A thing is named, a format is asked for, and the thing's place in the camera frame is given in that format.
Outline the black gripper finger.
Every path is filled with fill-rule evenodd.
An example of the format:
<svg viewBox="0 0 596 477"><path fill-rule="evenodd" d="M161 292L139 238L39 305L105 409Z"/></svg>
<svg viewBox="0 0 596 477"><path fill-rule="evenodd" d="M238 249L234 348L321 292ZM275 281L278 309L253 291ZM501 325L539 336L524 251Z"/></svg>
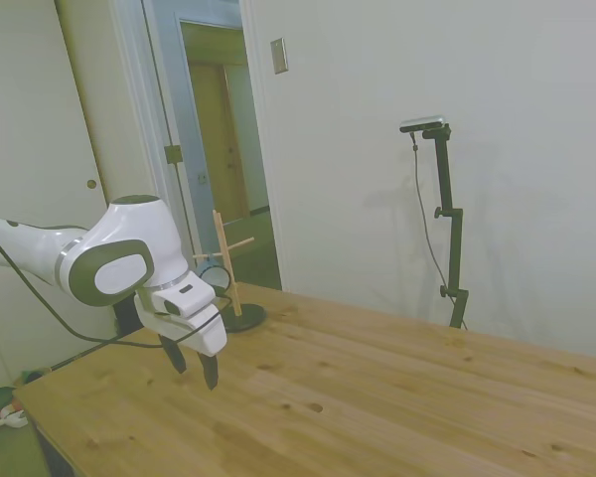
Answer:
<svg viewBox="0 0 596 477"><path fill-rule="evenodd" d="M178 343L166 336L159 336L161 346L166 353L173 368L179 373L183 374L187 370L186 359L180 350Z"/></svg>
<svg viewBox="0 0 596 477"><path fill-rule="evenodd" d="M198 354L201 366L203 368L204 380L210 391L212 391L219 382L219 363L217 356L207 356L203 353Z"/></svg>

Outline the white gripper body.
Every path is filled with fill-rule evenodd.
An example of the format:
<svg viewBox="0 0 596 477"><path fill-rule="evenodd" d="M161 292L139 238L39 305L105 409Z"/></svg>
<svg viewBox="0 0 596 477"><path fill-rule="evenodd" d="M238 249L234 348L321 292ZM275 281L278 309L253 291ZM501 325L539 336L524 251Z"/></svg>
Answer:
<svg viewBox="0 0 596 477"><path fill-rule="evenodd" d="M147 292L139 290L134 304L141 323L182 346L214 356L226 345L221 312L210 287L176 286Z"/></svg>

